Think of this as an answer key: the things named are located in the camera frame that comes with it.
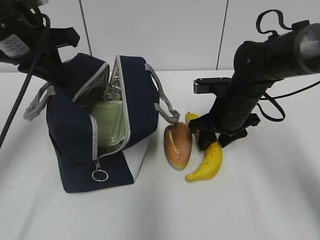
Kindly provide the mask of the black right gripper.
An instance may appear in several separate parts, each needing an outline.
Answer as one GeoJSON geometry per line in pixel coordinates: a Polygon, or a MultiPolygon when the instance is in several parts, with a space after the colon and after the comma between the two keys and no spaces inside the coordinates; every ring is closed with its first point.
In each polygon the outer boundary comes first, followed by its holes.
{"type": "Polygon", "coordinates": [[[255,127],[260,123],[256,113],[248,111],[209,112],[189,122],[192,133],[199,131],[198,146],[205,151],[217,140],[222,148],[247,137],[247,133],[239,133],[248,127],[255,127]],[[221,134],[218,139],[215,133],[221,134]]]}

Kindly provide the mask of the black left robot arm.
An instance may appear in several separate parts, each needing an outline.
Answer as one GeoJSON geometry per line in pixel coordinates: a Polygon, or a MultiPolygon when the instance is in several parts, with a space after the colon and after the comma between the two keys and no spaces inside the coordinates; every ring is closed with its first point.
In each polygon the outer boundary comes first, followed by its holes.
{"type": "Polygon", "coordinates": [[[49,16],[40,10],[45,4],[46,0],[0,2],[0,61],[67,90],[73,74],[58,50],[77,47],[80,36],[73,27],[52,28],[49,16]]]}

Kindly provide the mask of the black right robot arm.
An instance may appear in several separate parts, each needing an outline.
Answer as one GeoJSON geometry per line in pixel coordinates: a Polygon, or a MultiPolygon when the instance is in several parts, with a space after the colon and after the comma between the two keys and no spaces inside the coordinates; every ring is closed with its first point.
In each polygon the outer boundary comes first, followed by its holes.
{"type": "Polygon", "coordinates": [[[318,74],[320,71],[320,25],[301,21],[288,33],[269,37],[265,42],[245,41],[234,56],[232,77],[198,78],[196,94],[216,96],[209,113],[191,120],[189,128],[198,133],[204,151],[219,142],[222,147],[247,136],[247,128],[260,119],[253,109],[266,91],[286,78],[318,74]]]}

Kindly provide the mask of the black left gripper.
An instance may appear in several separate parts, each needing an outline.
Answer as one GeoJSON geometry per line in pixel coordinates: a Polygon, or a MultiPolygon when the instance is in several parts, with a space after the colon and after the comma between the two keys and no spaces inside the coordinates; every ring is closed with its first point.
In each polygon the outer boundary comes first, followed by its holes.
{"type": "Polygon", "coordinates": [[[74,95],[74,74],[71,61],[62,62],[58,49],[77,47],[80,36],[74,28],[51,28],[24,38],[11,33],[0,40],[0,61],[18,66],[18,71],[28,73],[40,51],[33,75],[58,86],[68,96],[74,95]]]}

